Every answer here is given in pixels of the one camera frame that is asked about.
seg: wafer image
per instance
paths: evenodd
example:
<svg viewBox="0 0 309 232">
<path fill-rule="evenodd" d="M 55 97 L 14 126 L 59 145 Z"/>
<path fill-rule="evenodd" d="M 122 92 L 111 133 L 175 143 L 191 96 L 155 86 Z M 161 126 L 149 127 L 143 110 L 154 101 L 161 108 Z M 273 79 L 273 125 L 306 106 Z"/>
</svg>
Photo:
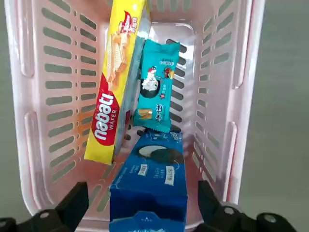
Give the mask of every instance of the wafer image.
<svg viewBox="0 0 309 232">
<path fill-rule="evenodd" d="M 109 90 L 114 91 L 119 85 L 119 74 L 127 67 L 126 48 L 128 45 L 128 34 L 113 33 L 107 45 L 108 52 L 108 70 L 107 82 Z"/>
<path fill-rule="evenodd" d="M 139 115 L 141 119 L 151 119 L 153 111 L 151 109 L 140 109 Z"/>
</svg>

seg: pink plastic basket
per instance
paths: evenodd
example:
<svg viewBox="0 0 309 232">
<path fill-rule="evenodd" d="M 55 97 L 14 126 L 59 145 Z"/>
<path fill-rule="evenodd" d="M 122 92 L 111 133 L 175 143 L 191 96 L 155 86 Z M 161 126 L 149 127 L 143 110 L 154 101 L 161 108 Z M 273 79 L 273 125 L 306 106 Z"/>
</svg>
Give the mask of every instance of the pink plastic basket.
<svg viewBox="0 0 309 232">
<path fill-rule="evenodd" d="M 113 166 L 83 159 L 111 0 L 5 0 L 21 187 L 32 214 L 87 181 L 79 230 L 107 230 L 109 185 L 139 139 L 131 128 Z M 151 0 L 150 38 L 182 44 L 171 118 L 184 132 L 187 229 L 201 222 L 197 181 L 237 203 L 265 0 Z"/>
</svg>

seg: gray floor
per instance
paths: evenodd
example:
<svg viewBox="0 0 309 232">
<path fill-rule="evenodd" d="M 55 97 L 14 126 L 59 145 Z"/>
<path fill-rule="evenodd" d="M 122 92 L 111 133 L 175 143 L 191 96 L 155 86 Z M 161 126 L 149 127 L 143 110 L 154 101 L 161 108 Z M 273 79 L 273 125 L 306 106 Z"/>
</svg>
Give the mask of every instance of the gray floor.
<svg viewBox="0 0 309 232">
<path fill-rule="evenodd" d="M 280 213 L 299 232 L 308 231 L 309 208 L 308 15 L 308 0 L 267 0 L 240 194 L 249 215 Z M 22 221 L 3 1 L 0 32 L 0 217 Z"/>
</svg>

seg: yellow snack package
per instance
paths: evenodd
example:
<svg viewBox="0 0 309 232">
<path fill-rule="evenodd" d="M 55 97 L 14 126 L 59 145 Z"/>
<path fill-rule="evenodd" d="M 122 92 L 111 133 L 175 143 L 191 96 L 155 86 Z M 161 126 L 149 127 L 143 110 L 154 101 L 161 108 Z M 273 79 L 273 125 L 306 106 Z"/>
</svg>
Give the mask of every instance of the yellow snack package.
<svg viewBox="0 0 309 232">
<path fill-rule="evenodd" d="M 150 31 L 147 0 L 114 0 L 96 109 L 84 158 L 112 164 L 133 113 L 142 50 Z"/>
</svg>

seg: white label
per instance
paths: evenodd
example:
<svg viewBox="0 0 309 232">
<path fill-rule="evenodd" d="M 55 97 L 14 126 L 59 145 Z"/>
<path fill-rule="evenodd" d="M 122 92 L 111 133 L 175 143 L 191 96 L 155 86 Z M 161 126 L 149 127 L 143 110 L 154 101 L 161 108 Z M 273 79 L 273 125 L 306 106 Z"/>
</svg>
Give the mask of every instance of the white label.
<svg viewBox="0 0 309 232">
<path fill-rule="evenodd" d="M 138 175 L 146 176 L 147 169 L 148 169 L 147 164 L 141 164 L 140 165 L 140 171 L 139 171 Z"/>
<path fill-rule="evenodd" d="M 175 169 L 173 166 L 166 166 L 165 184 L 174 186 Z"/>
</svg>

